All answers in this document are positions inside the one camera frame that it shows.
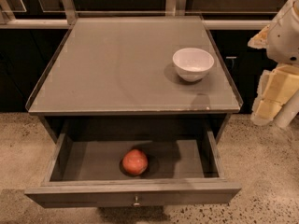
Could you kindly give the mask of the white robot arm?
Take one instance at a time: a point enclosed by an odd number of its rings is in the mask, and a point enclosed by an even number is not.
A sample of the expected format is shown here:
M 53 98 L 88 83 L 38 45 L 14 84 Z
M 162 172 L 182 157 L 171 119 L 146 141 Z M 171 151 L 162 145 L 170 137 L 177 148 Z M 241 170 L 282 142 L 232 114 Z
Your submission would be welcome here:
M 299 113 L 299 0 L 288 0 L 248 46 L 266 49 L 267 57 L 278 64 L 263 71 L 250 119 L 255 125 L 274 121 L 285 128 Z

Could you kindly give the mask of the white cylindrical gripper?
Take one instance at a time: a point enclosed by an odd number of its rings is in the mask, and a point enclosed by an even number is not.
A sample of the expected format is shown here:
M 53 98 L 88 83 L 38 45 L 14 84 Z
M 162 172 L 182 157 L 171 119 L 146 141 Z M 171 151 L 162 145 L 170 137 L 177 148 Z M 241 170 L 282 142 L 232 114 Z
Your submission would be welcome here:
M 279 63 L 274 70 L 263 71 L 252 106 L 251 121 L 263 126 L 274 121 L 299 90 L 299 66 L 291 65 L 299 64 L 299 0 L 288 0 L 248 46 L 266 49 L 267 56 Z

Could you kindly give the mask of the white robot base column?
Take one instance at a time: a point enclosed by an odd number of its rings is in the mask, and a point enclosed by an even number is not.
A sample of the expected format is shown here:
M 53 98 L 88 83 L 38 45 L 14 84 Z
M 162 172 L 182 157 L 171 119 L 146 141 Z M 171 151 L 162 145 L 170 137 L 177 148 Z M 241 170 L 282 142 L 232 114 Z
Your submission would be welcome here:
M 299 113 L 299 90 L 278 112 L 278 115 L 275 117 L 274 122 L 278 127 L 286 128 L 298 113 Z

